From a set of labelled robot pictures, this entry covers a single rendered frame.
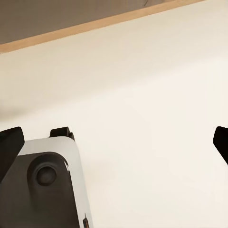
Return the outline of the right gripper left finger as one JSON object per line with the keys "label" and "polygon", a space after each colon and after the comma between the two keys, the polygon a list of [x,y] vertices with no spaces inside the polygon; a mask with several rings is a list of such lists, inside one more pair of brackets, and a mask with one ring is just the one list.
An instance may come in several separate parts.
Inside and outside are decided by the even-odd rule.
{"label": "right gripper left finger", "polygon": [[25,144],[21,127],[0,132],[0,183]]}

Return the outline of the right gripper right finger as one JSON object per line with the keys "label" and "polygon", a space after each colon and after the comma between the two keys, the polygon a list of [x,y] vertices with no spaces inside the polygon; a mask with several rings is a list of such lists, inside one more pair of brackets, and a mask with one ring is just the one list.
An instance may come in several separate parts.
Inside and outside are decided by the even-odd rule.
{"label": "right gripper right finger", "polygon": [[217,127],[213,137],[213,144],[228,165],[228,128]]}

